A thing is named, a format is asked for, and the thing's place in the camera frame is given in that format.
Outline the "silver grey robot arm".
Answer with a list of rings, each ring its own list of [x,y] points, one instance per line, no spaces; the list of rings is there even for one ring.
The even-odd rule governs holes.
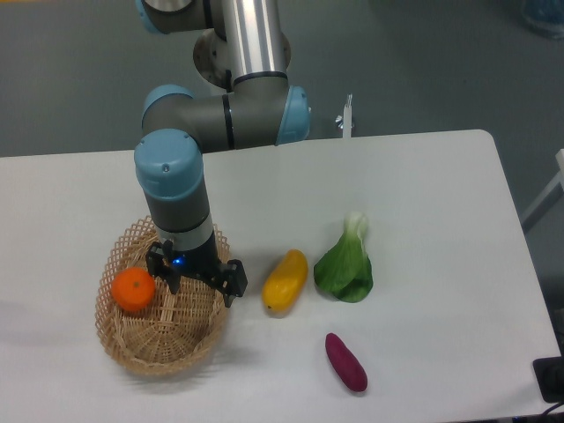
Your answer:
[[[226,43],[223,94],[195,98],[181,86],[162,85],[147,95],[134,163],[158,235],[145,256],[149,273],[171,293],[182,278],[202,281],[230,306],[248,280],[240,261],[219,259],[203,156],[306,139],[308,98],[288,81],[276,2],[139,1],[136,7],[149,32],[208,29]]]

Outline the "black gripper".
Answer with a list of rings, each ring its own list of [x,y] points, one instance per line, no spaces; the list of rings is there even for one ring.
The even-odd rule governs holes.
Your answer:
[[[210,286],[221,293],[226,308],[241,298],[248,286],[242,261],[220,262],[214,230],[195,249],[179,250],[170,240],[155,241],[145,254],[145,262],[149,274],[164,280],[171,294],[180,290],[181,276],[210,282]]]

